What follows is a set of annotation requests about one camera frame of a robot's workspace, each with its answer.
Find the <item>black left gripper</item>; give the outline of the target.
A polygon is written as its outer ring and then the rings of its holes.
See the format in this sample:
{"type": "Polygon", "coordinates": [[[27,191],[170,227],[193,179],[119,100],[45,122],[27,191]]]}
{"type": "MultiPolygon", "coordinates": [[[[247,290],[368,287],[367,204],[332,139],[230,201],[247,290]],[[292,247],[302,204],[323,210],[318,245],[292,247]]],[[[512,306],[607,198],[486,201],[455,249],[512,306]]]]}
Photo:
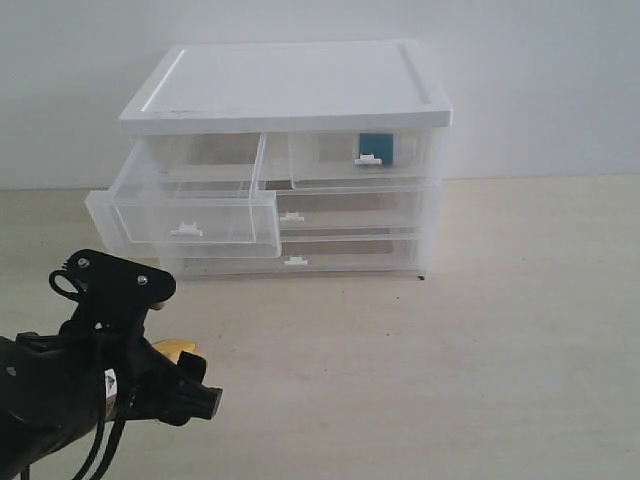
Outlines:
{"type": "Polygon", "coordinates": [[[172,426],[210,420],[222,391],[204,385],[206,370],[206,360],[187,351],[172,363],[144,335],[21,332],[14,340],[14,426],[91,430],[118,418],[172,426]]]}

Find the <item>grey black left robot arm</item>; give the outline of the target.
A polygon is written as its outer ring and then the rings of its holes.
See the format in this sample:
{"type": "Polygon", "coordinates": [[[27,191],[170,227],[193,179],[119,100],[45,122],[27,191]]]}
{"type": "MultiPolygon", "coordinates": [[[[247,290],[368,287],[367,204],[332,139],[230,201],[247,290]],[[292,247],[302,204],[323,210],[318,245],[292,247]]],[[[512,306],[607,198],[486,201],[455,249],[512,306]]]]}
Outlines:
{"type": "Polygon", "coordinates": [[[214,417],[223,391],[204,385],[206,369],[195,354],[172,362],[146,339],[106,329],[2,338],[2,478],[28,478],[33,463],[89,433],[75,476],[103,478],[128,423],[214,417]]]}

